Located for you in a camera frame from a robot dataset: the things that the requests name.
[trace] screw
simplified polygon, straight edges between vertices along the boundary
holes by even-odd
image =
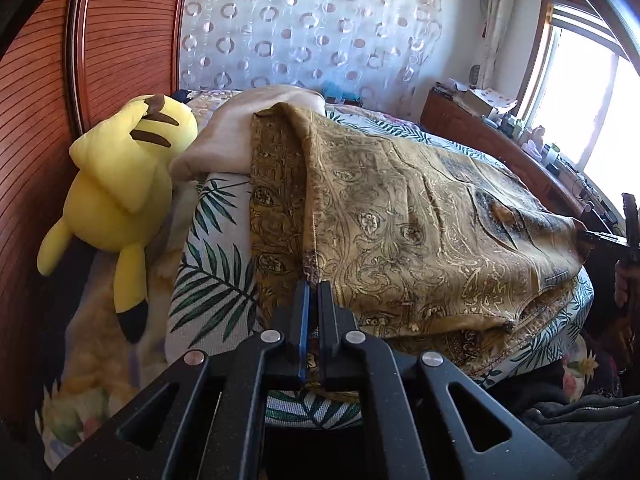
[[[204,354],[200,350],[191,350],[184,355],[184,362],[189,366],[197,366],[204,361]]]
[[[262,339],[265,343],[277,343],[280,341],[280,332],[277,330],[265,330],[260,334],[260,339]]]
[[[351,332],[347,332],[344,338],[351,344],[359,345],[364,343],[364,340],[367,336],[364,335],[364,332],[360,330],[351,330]]]
[[[427,366],[436,367],[440,366],[444,362],[444,359],[437,352],[425,352],[422,354],[422,362]]]

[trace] dark cloth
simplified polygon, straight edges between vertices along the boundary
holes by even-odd
[[[562,389],[562,360],[537,368],[527,374],[504,379],[487,391],[513,415],[520,415],[538,402],[569,403]]]
[[[587,396],[565,406],[540,402],[520,420],[564,457],[580,480],[640,475],[640,396]]]
[[[178,101],[179,103],[187,104],[191,101],[187,96],[189,95],[190,90],[177,90],[170,95],[171,99]]]
[[[598,363],[598,367],[593,372],[593,378],[585,385],[582,394],[584,396],[596,394],[609,398],[622,397],[618,367],[613,357],[584,330],[580,334],[587,345],[587,352],[593,353]]]

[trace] wooden headboard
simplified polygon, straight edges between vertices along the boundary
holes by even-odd
[[[177,89],[183,0],[44,0],[0,59],[0,418],[24,433],[50,308],[35,262],[62,214],[73,140],[145,93]]]

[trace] sheer curtain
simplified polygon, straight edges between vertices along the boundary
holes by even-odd
[[[489,0],[486,32],[480,60],[478,88],[492,88],[494,84],[495,60],[504,41],[514,0]]]
[[[180,86],[333,83],[411,118],[441,31],[440,0],[185,0]]]

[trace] yellow plush toy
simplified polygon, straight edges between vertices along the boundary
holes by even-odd
[[[73,235],[119,253],[113,300],[131,342],[140,339],[146,325],[145,246],[171,207],[169,163],[197,134],[189,107],[163,95],[141,96],[69,149],[80,171],[62,218],[40,245],[38,270],[44,276],[52,273]]]

